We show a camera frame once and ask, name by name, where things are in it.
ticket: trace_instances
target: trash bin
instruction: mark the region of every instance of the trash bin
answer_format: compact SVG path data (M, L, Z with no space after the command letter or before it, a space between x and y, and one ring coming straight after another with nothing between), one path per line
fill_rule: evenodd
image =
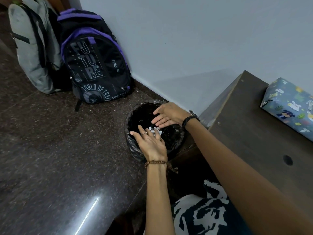
M151 121L157 115L154 115L153 112L164 103L166 102L162 102L160 100L144 101L140 104L137 104L126 117L124 124L126 142L132 156L138 161L144 161L146 159L142 151L140 150L135 138L130 135L129 132L135 131L139 133L138 125L141 125L144 129L149 128L150 126L154 128L154 125L151 123ZM181 145L182 140L184 139L184 133L185 132L183 128L178 124L162 128L161 138L165 142L169 159L175 157L175 152Z

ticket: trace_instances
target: wrapped gift box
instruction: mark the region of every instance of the wrapped gift box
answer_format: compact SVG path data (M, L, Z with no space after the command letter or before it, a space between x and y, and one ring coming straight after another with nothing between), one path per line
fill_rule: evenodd
M313 141L313 96L291 82L272 82L260 106L280 121Z

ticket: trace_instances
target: gray backpack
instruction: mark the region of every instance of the gray backpack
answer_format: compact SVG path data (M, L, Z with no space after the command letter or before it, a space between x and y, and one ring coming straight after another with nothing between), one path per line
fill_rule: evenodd
M11 4L9 18L19 65L43 93L71 89L69 72L60 52L58 14L47 0Z

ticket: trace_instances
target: finger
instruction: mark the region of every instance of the finger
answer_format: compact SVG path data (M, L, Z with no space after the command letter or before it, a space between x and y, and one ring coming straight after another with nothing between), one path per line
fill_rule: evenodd
M161 135L160 135L159 131L156 128L154 129L154 133L156 134L156 139L160 140L161 139Z
M149 136L154 137L154 136L153 136L153 133L152 133L148 128L146 129L146 132L147 132L147 134L148 134Z
M163 112L163 108L165 107L165 104L163 105L160 105L158 108L156 108L156 110L153 112L154 115L160 113L161 114L161 111Z
M161 143L163 143L163 145L165 145L165 141L163 140L163 138L161 138Z
M146 131L143 129L143 127L141 127L141 125L138 125L138 129L139 129L139 132L140 132L140 136L142 138L144 138L145 134L143 134L143 133L146 133Z
M177 123L175 121L169 120L169 121L166 121L165 123L159 125L158 127L159 128L165 128L165 127L170 126L172 124L177 124Z
M155 117L155 118L151 121L151 123L152 123L152 124L155 124L156 122L160 121L160 120L163 119L164 117L166 117L165 114L160 114L160 115L158 115L157 117Z
M130 133L132 136L134 136L134 138L136 139L136 141L137 141L138 144L143 141L141 135L138 134L137 132L135 132L135 131L130 131L129 133Z
M156 126L159 126L160 124L165 123L166 121L169 121L170 118L169 117L164 117L163 119L159 120L158 122L156 122Z

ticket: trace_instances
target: hand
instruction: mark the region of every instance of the hand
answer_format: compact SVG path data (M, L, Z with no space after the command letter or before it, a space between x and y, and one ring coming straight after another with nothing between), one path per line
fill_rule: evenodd
M130 131L130 134L135 137L139 148L143 152L147 162L149 161L166 161L167 152L164 140L161 138L158 130L155 130L155 137L153 133L146 129L146 131L138 125L140 134L134 131Z
M155 117L151 123L160 128L164 128L172 124L179 124L182 126L184 119L191 116L189 112L183 110L173 102L163 104L153 112L154 115L158 113L159 115Z

